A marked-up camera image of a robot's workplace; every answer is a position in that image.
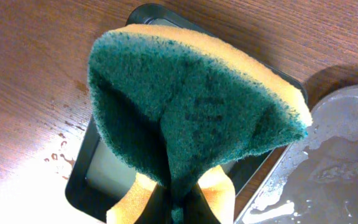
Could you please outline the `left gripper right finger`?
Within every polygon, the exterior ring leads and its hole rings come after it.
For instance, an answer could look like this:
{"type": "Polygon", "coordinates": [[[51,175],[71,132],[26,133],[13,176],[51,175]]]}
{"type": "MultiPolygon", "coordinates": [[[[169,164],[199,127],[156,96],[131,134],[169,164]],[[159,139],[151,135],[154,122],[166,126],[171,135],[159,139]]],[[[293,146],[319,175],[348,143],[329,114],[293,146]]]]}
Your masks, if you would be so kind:
{"type": "Polygon", "coordinates": [[[183,200],[183,223],[220,224],[198,184],[192,187],[183,200]]]}

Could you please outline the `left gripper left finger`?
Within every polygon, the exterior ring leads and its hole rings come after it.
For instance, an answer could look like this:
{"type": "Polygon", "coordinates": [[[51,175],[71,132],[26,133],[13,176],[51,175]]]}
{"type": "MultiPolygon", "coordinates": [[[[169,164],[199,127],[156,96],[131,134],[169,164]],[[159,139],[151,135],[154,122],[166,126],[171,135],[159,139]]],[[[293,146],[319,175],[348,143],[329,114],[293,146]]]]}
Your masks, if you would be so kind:
{"type": "Polygon", "coordinates": [[[165,187],[156,185],[135,224],[172,224],[170,191],[165,187]]]}

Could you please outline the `large brown serving tray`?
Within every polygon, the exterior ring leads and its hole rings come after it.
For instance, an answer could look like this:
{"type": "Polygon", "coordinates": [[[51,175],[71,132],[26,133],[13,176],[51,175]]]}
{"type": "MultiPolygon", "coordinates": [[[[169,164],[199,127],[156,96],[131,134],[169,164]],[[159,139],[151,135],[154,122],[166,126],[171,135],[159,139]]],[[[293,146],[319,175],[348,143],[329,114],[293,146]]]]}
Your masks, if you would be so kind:
{"type": "Polygon", "coordinates": [[[237,223],[358,223],[358,85],[325,96],[237,223]]]}

